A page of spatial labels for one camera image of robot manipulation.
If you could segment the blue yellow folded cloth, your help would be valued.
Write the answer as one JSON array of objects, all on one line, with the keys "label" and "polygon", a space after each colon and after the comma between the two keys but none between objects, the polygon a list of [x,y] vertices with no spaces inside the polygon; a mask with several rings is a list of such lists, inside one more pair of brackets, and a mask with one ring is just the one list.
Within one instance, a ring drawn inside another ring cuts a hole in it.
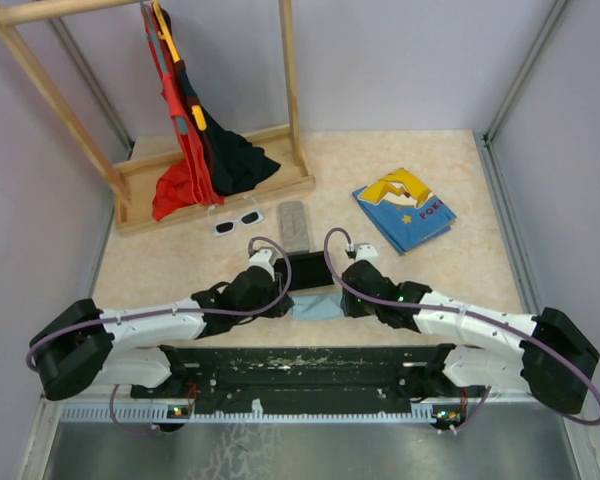
[{"label": "blue yellow folded cloth", "polygon": [[352,192],[371,223],[401,255],[448,232],[455,213],[404,168]]}]

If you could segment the red garment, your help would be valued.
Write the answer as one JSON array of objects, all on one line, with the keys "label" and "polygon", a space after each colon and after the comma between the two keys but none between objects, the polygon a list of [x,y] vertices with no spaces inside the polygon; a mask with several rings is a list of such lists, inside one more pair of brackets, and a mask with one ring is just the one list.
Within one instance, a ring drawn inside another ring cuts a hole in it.
[{"label": "red garment", "polygon": [[192,205],[204,207],[223,204],[224,197],[217,194],[205,161],[202,140],[189,118],[189,133],[176,138],[183,159],[170,166],[157,180],[152,216],[160,221],[176,210]]}]

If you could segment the grey red clothes hanger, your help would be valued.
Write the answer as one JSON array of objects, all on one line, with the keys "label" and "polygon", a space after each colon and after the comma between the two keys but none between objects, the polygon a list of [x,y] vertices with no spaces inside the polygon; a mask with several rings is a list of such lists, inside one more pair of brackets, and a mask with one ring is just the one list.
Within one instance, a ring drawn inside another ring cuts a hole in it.
[{"label": "grey red clothes hanger", "polygon": [[162,96],[167,102],[176,133],[186,136],[189,133],[189,115],[175,69],[180,57],[159,2],[142,2],[140,8],[149,49],[162,84]]}]

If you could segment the wooden clothes rack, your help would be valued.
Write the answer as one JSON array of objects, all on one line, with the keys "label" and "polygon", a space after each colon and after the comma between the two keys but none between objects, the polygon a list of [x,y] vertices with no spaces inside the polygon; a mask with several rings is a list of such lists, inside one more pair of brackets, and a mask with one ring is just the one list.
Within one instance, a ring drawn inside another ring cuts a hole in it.
[{"label": "wooden clothes rack", "polygon": [[[37,1],[6,8],[0,6],[1,41],[108,183],[114,194],[115,227],[122,235],[156,230],[201,218],[211,212],[207,207],[192,205],[161,221],[152,218],[150,203],[158,178],[169,167],[183,160],[184,153],[175,150],[119,164],[110,163],[16,27],[127,4],[123,1]],[[236,210],[251,199],[281,199],[315,187],[315,176],[301,144],[291,3],[280,1],[278,8],[289,122],[246,133],[244,137],[254,146],[264,148],[270,158],[279,161],[281,170],[249,192],[226,197],[215,207],[222,213]]]}]

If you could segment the grey glasses case green lining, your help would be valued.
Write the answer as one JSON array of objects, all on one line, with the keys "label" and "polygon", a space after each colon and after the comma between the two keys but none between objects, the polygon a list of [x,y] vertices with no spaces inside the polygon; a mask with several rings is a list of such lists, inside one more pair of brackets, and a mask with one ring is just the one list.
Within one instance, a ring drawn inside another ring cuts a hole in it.
[{"label": "grey glasses case green lining", "polygon": [[310,251],[310,239],[304,205],[301,201],[288,201],[278,206],[279,230],[282,246],[288,254]]}]

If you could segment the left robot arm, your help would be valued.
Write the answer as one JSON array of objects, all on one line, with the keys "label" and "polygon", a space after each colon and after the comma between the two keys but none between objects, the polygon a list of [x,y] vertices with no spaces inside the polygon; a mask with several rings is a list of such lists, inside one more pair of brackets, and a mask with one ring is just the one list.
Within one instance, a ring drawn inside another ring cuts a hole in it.
[{"label": "left robot arm", "polygon": [[127,384],[181,394],[188,373],[166,348],[229,332],[258,317],[280,318],[293,306],[282,278],[251,266],[231,282],[155,308],[106,310],[77,300],[35,335],[27,365],[51,401],[72,398],[96,384]]}]

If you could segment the yellow clothes hanger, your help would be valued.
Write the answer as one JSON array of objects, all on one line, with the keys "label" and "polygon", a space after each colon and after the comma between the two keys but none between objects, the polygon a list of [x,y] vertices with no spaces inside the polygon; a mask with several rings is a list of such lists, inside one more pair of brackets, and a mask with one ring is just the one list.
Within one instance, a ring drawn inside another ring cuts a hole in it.
[{"label": "yellow clothes hanger", "polygon": [[166,46],[169,50],[179,85],[183,92],[184,99],[188,106],[188,110],[191,114],[193,122],[200,131],[205,131],[207,129],[207,121],[204,109],[200,104],[198,95],[188,78],[184,60],[181,58],[175,45],[171,29],[170,16],[157,0],[152,1],[152,7],[154,15],[159,24],[160,37],[166,43]]}]

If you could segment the black hanging garment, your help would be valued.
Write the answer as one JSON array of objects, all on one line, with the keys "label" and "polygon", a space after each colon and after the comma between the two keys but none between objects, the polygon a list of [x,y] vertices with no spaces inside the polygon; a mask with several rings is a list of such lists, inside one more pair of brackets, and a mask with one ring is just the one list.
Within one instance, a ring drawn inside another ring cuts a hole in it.
[{"label": "black hanging garment", "polygon": [[262,147],[254,145],[242,135],[225,130],[203,109],[207,129],[200,131],[186,104],[193,127],[202,140],[211,183],[217,194],[231,196],[251,191],[279,171],[281,165],[269,158]]}]

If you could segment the light blue lens cloth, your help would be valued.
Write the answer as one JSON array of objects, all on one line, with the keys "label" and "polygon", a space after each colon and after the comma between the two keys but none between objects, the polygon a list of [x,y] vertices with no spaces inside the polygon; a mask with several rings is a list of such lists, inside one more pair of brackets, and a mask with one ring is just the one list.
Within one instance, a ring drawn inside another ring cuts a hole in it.
[{"label": "light blue lens cloth", "polygon": [[296,295],[292,300],[291,317],[297,321],[323,321],[343,316],[340,294]]}]

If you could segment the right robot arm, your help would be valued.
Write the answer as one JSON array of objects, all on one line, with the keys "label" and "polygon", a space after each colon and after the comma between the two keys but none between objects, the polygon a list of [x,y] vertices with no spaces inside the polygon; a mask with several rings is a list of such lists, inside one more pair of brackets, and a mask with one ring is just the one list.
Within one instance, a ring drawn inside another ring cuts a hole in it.
[{"label": "right robot arm", "polygon": [[395,284],[367,260],[349,266],[341,281],[346,316],[374,316],[393,329],[454,340],[426,372],[434,393],[494,386],[564,415],[581,412],[600,354],[564,312],[509,314],[464,304],[424,284]]}]

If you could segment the white sunglasses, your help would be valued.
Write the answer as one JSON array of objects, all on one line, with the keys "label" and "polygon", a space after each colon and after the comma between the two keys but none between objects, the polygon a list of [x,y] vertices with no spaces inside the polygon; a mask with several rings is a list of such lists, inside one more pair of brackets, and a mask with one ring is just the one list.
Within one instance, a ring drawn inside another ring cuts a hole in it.
[{"label": "white sunglasses", "polygon": [[250,227],[264,221],[264,214],[255,197],[250,194],[244,194],[243,198],[252,202],[252,208],[246,213],[241,214],[238,219],[213,221],[212,232],[215,237],[229,235],[236,229],[238,225]]}]

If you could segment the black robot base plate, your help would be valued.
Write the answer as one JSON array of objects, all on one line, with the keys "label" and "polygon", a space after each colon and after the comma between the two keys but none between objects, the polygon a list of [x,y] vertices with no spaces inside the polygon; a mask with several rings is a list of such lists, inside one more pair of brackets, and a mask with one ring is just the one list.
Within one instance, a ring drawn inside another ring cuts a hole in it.
[{"label": "black robot base plate", "polygon": [[182,399],[198,414],[402,414],[427,399],[478,399],[442,373],[447,344],[416,347],[168,348],[175,372],[134,399]]}]

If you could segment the black glasses case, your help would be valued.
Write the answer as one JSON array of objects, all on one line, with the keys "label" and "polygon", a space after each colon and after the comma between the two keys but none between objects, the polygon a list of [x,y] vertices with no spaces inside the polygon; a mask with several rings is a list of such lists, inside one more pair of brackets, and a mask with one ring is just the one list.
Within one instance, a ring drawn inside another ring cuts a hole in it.
[{"label": "black glasses case", "polygon": [[289,256],[291,283],[289,292],[327,287],[334,284],[324,252],[297,253]]}]

